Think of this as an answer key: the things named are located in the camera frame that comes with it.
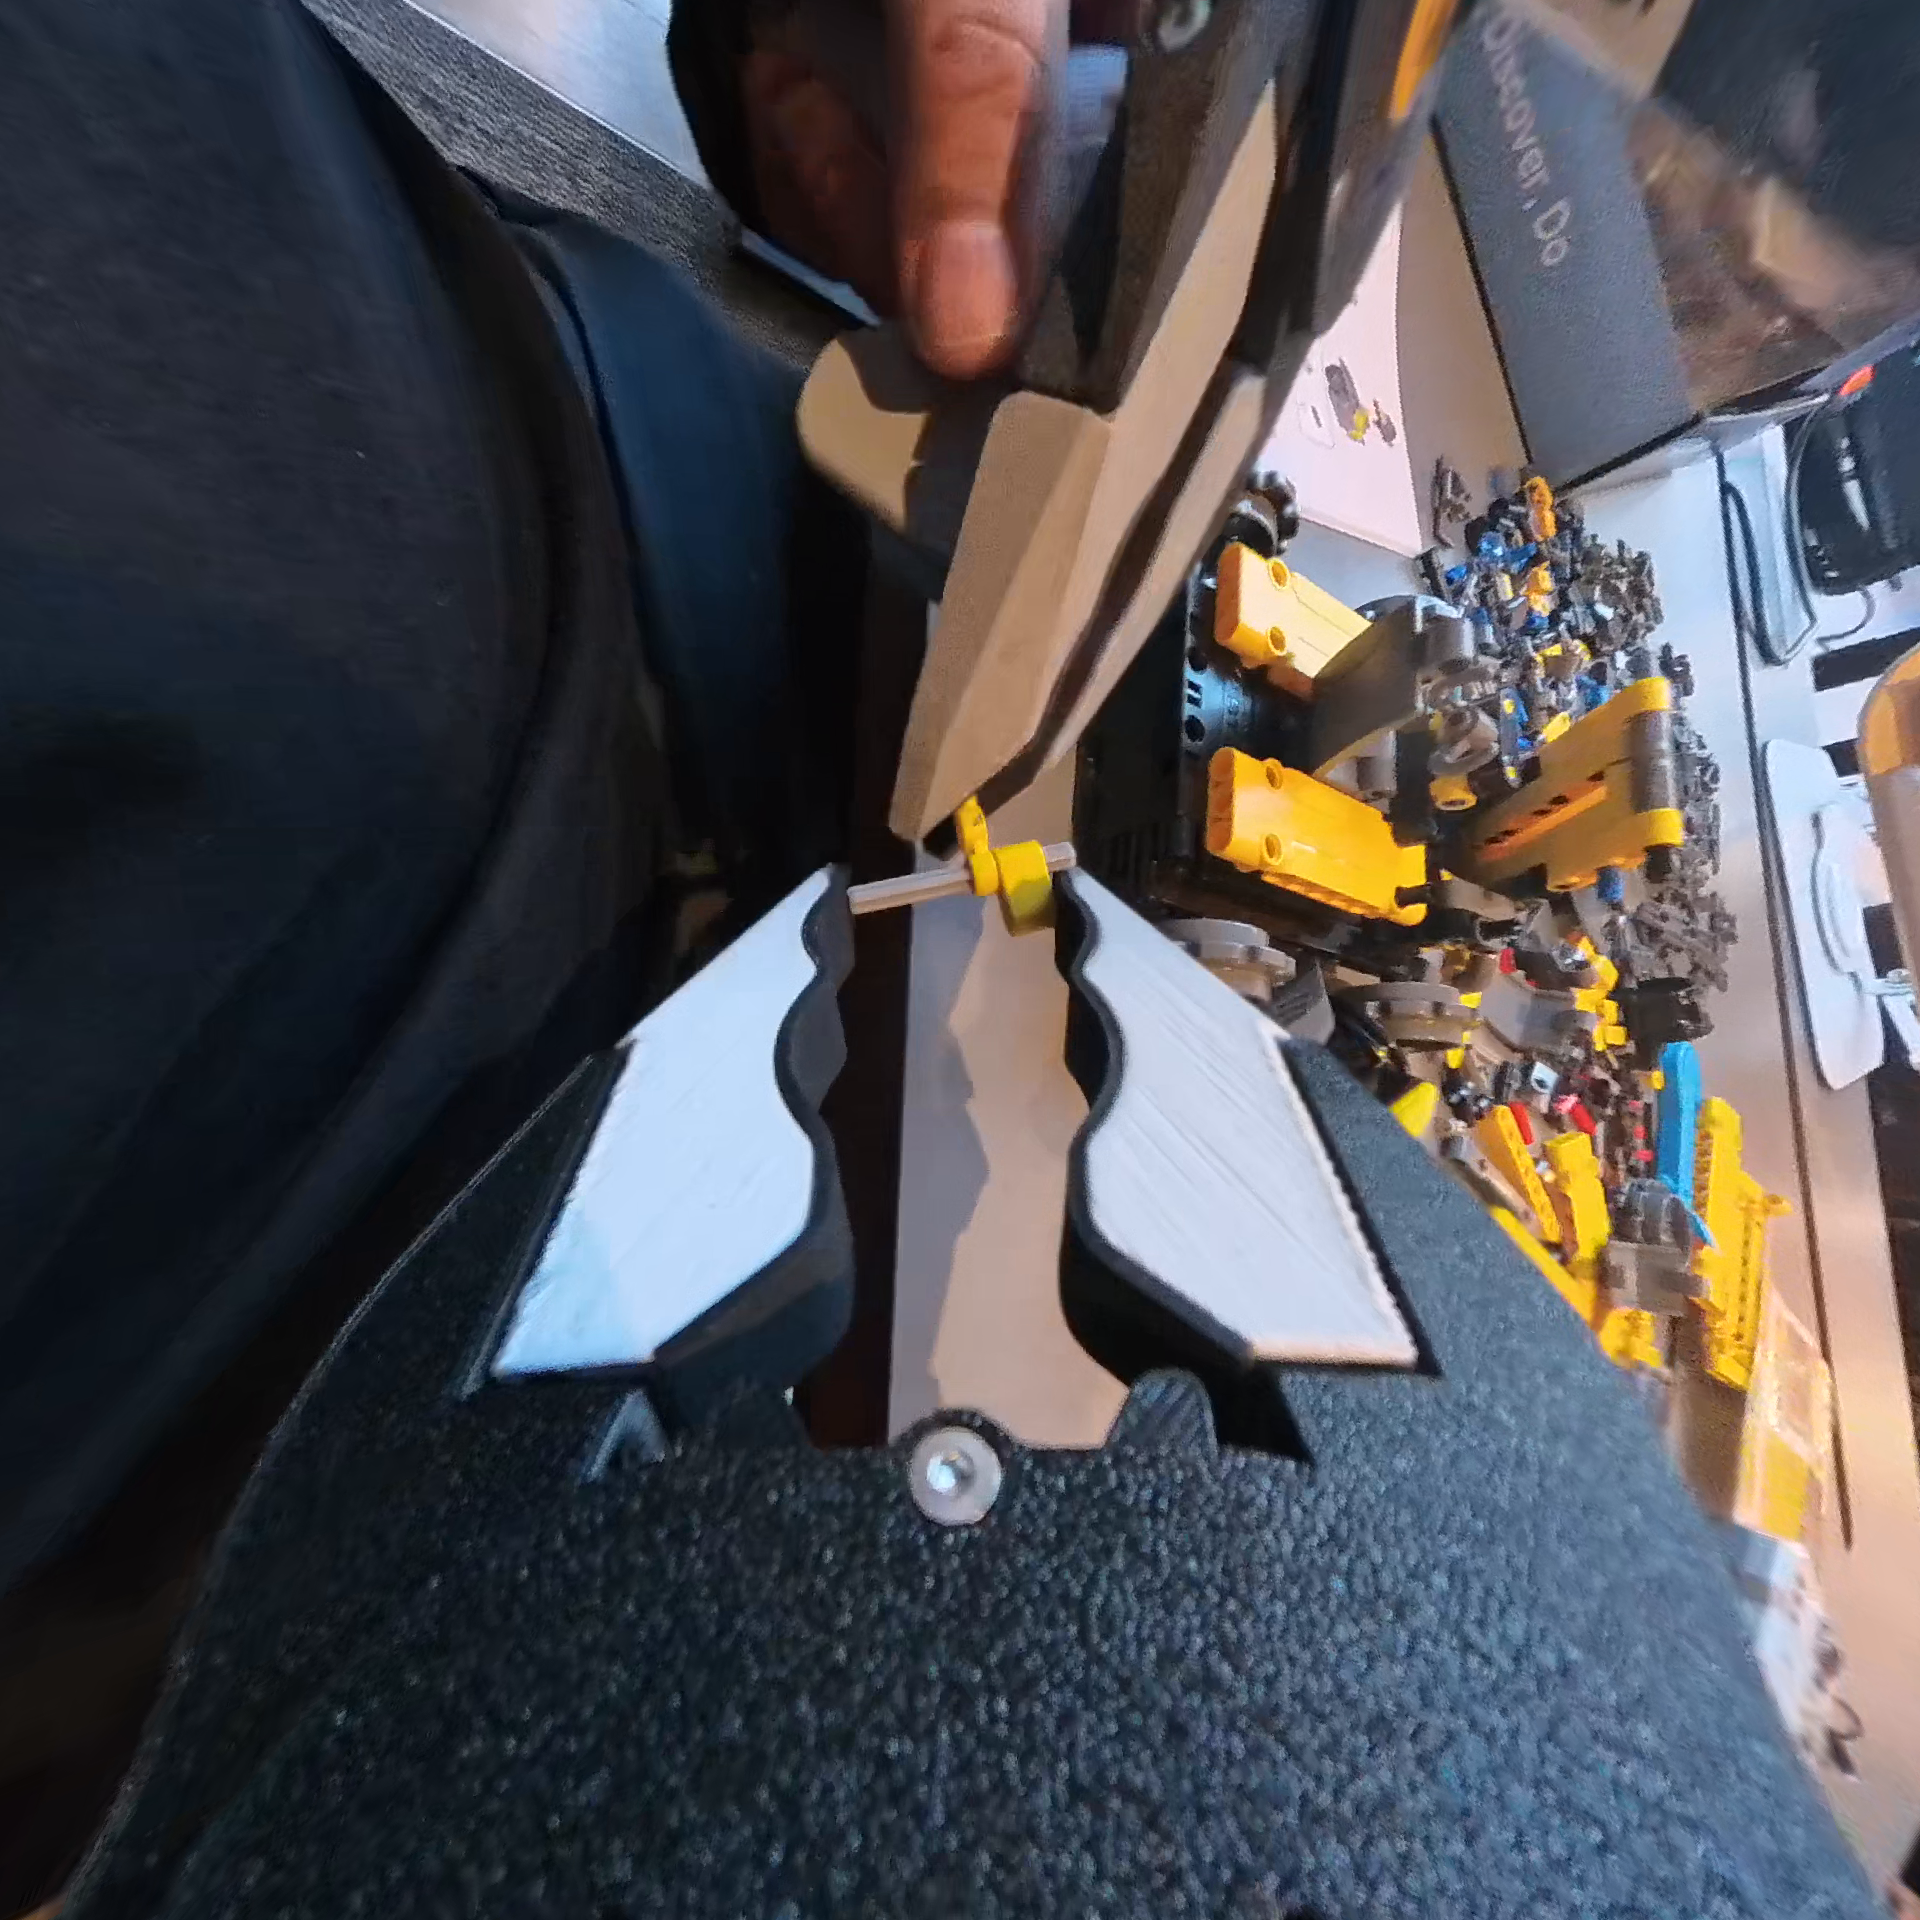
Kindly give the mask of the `white device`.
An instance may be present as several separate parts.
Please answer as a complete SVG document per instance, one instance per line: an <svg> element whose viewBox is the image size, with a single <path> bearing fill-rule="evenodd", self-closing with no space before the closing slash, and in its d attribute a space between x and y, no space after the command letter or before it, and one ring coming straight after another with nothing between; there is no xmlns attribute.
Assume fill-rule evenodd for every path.
<svg viewBox="0 0 1920 1920"><path fill-rule="evenodd" d="M1870 807L1823 747L1764 743L1760 783L1810 1051L1823 1087L1853 1087L1883 1068L1886 1047L1905 1061L1920 1047L1909 967L1870 957L1868 910L1886 902Z"/></svg>

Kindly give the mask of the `clear sticker sheet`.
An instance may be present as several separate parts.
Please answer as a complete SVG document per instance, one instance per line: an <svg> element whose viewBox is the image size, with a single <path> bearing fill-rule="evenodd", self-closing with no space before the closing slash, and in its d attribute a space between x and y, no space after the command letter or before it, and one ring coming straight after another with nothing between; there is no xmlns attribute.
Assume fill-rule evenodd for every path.
<svg viewBox="0 0 1920 1920"><path fill-rule="evenodd" d="M1741 1396L1741 1449L1730 1524L1776 1542L1810 1542L1833 1483L1833 1380L1818 1336L1784 1297L1760 1301L1753 1380Z"/></svg>

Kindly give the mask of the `yellow toy vehicle model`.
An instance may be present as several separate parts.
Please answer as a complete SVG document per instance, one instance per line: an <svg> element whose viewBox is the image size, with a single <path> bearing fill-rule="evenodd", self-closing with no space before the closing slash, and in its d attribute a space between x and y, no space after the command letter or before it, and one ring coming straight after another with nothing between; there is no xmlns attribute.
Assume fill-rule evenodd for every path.
<svg viewBox="0 0 1920 1920"><path fill-rule="evenodd" d="M1445 493L1445 523L1480 517ZM1472 639L1441 591L1350 609L1296 559L1296 493L1251 474L1165 623L1095 716L1072 774L1072 840L1099 881L1233 975L1303 986L1296 1033L1327 1018L1401 1058L1450 1018L1408 1007L1427 945L1427 683Z"/></svg>

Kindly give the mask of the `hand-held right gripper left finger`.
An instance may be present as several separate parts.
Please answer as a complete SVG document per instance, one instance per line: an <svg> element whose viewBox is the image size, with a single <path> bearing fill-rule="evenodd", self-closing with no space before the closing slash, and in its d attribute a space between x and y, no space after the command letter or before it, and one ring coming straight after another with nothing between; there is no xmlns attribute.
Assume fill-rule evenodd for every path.
<svg viewBox="0 0 1920 1920"><path fill-rule="evenodd" d="M852 1323L826 1126L852 891L808 871L614 1051L493 1377L797 1380Z"/></svg>

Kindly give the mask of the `black device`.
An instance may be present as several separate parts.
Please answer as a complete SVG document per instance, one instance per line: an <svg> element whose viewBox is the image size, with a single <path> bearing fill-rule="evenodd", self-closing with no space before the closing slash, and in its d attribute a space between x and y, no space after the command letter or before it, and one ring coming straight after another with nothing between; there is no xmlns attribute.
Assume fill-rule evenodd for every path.
<svg viewBox="0 0 1920 1920"><path fill-rule="evenodd" d="M1920 567L1920 347L1901 344L1790 434L1790 538L1810 591Z"/></svg>

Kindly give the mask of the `blue toy panel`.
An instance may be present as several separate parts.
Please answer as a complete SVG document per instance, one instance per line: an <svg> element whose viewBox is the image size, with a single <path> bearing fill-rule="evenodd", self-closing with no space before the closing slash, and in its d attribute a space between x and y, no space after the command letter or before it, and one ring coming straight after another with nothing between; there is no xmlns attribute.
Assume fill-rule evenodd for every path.
<svg viewBox="0 0 1920 1920"><path fill-rule="evenodd" d="M1672 1202L1666 1214L1684 1221L1684 1249L1715 1245L1690 1202L1704 1068L1690 1040L1666 1040L1654 1058L1654 1185Z"/></svg>

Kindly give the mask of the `dark blue cardboard box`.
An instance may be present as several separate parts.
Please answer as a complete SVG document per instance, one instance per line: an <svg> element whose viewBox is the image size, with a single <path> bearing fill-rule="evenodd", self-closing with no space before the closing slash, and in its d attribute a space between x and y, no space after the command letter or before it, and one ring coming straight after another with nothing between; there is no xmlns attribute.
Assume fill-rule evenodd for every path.
<svg viewBox="0 0 1920 1920"><path fill-rule="evenodd" d="M1628 118L1684 19L1688 0L1472 5L1445 63L1431 141L1522 451L1555 484L1753 419L1690 405L1628 164Z"/></svg>

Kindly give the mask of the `grey desk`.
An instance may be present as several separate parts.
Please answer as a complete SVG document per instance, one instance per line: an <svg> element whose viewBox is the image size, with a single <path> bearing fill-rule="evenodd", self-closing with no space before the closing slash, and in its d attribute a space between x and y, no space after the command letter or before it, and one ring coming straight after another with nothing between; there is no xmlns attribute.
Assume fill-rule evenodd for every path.
<svg viewBox="0 0 1920 1920"><path fill-rule="evenodd" d="M1810 663L1755 664L1733 635L1711 453L1663 453L1654 474L1591 493L1591 523L1654 553L1666 635L1690 655L1690 717L1724 766L1724 900L1741 945L1704 1068L1744 1121L1753 1172L1794 1204L1774 1233L1774 1286L1818 1334L1833 1380L1833 1489L1812 1566L1864 1740L1859 1776L1831 1770L1831 1799L1886 1881L1913 1842L1909 1372L1868 1087L1823 1087L1810 1058L1755 774L1764 743L1818 747ZM1064 1033L1050 941L1008 941L968 900L917 910L889 1434L975 1405L1022 1446L1082 1449L1121 1405L1040 1281L1082 1114Z"/></svg>

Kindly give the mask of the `yellow toy connector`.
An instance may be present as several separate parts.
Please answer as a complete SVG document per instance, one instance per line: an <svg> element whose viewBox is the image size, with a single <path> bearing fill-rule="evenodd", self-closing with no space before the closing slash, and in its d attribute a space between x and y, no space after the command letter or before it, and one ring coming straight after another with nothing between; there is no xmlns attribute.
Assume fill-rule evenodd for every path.
<svg viewBox="0 0 1920 1920"><path fill-rule="evenodd" d="M1050 867L1040 840L975 845L968 854L975 900L1002 910L1008 934L1050 923Z"/></svg>

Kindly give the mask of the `instruction booklet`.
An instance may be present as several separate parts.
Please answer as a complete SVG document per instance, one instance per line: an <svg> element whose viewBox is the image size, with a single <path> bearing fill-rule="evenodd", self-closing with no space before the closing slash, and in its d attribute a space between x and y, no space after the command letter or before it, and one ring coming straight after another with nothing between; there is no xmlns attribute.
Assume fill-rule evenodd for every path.
<svg viewBox="0 0 1920 1920"><path fill-rule="evenodd" d="M1350 305L1309 347L1251 472L1279 474L1303 517L1414 559L1427 538L1401 405L1394 292L1401 210L1378 227Z"/></svg>

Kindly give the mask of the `grey toy axle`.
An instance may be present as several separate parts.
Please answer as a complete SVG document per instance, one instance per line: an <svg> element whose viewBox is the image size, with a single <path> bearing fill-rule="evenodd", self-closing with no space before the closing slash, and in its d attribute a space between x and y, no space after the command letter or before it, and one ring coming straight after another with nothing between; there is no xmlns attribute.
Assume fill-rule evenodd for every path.
<svg viewBox="0 0 1920 1920"><path fill-rule="evenodd" d="M1066 840L1022 840L1022 845L1002 845L1002 854L1038 854L1047 871L1066 871L1079 862L1079 854ZM875 881L852 881L852 915L880 915L880 910L917 910L931 900L994 900L1002 881L987 881L987 895L978 895L975 867L968 862L938 862L902 879L875 879Z"/></svg>

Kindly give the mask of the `person's left hand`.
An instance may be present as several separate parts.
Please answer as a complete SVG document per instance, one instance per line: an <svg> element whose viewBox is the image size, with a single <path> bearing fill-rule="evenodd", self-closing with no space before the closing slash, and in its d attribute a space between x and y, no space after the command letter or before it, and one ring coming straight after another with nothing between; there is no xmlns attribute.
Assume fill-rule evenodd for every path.
<svg viewBox="0 0 1920 1920"><path fill-rule="evenodd" d="M754 227L897 325L931 377L1002 369L1064 48L1050 0L761 5L738 60Z"/></svg>

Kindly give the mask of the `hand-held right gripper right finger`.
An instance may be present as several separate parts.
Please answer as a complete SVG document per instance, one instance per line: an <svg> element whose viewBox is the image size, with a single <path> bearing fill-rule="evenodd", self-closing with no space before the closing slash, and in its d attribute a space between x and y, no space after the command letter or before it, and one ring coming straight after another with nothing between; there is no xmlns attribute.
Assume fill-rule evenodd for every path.
<svg viewBox="0 0 1920 1920"><path fill-rule="evenodd" d="M1087 1257L1233 1365L1414 1372L1283 1033L1087 871L1059 879L1059 934L1099 1040L1066 1152Z"/></svg>

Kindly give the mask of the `pile of loose toy pieces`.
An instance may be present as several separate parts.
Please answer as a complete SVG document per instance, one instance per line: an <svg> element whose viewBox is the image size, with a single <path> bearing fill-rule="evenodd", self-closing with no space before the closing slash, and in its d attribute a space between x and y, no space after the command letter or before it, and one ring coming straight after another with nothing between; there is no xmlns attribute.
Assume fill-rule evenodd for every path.
<svg viewBox="0 0 1920 1920"><path fill-rule="evenodd" d="M1790 1202L1711 1087L1690 1202L1715 1245L1684 1249L1654 1185L1654 1058L1715 1033L1741 941L1719 755L1663 639L1654 559L1522 474L1422 581L1472 639L1422 717L1427 921L1450 923L1427 945L1450 1121L1427 1139L1616 1372L1744 1391Z"/></svg>

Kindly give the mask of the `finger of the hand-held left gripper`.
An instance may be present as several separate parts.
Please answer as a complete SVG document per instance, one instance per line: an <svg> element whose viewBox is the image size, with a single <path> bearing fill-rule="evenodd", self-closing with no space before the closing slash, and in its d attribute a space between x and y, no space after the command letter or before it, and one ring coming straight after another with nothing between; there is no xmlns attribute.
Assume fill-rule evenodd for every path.
<svg viewBox="0 0 1920 1920"><path fill-rule="evenodd" d="M1114 559L1072 635L1066 664L1033 733L1033 761L1050 766L1082 733L1114 677L1133 664L1221 512L1244 493L1251 453L1268 434L1268 377L1251 364L1221 364L1188 419L1171 472L1121 535Z"/></svg>
<svg viewBox="0 0 1920 1920"><path fill-rule="evenodd" d="M1276 190L1276 139L1276 84L1264 84L1111 414L1040 389L1002 397L897 747L889 804L897 840L925 840L1038 743L1121 538L1171 474L1236 328Z"/></svg>

